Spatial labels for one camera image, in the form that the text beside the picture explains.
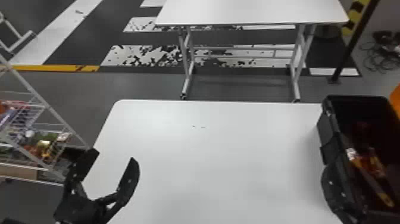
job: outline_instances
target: gray floor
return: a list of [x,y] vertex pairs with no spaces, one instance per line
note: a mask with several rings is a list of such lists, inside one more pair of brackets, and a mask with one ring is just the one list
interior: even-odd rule
[[[363,38],[360,43],[368,41]],[[355,51],[361,65],[365,52]],[[346,77],[341,85],[328,85],[325,77],[302,77],[303,102],[321,102],[328,94],[383,95],[400,83],[400,71],[372,73],[360,67],[363,77]],[[81,136],[93,144],[113,104],[120,99],[179,99],[181,74],[44,73],[23,76]],[[11,79],[7,86],[13,85]],[[290,90],[282,77],[196,77],[192,100],[288,102]],[[53,223],[52,212],[62,189],[13,182],[0,185],[0,220],[9,216],[29,223]]]

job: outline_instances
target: orange object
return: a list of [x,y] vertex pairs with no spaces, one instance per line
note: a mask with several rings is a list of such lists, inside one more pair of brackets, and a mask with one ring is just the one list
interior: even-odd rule
[[400,84],[390,95],[390,103],[392,104],[392,107],[395,109],[397,116],[400,118]]

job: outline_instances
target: metal shelf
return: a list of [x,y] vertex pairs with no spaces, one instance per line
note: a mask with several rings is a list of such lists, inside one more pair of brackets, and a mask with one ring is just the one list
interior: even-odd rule
[[10,74],[21,87],[0,91],[0,178],[62,184],[71,164],[61,157],[65,148],[88,145],[1,54],[0,64],[0,77]]

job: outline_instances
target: table top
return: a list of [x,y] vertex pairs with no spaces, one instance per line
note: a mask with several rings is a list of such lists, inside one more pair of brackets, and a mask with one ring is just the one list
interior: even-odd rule
[[320,186],[320,107],[119,101],[85,191],[114,192],[134,157],[139,184],[110,224],[340,224]]
[[338,0],[167,0],[155,24],[331,24],[348,20]]

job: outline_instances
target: cable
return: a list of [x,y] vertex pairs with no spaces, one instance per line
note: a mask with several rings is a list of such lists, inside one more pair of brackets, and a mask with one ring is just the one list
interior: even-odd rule
[[384,45],[375,41],[361,44],[359,49],[367,51],[367,57],[362,61],[363,66],[381,74],[400,68],[400,55],[395,51],[396,45],[394,42]]

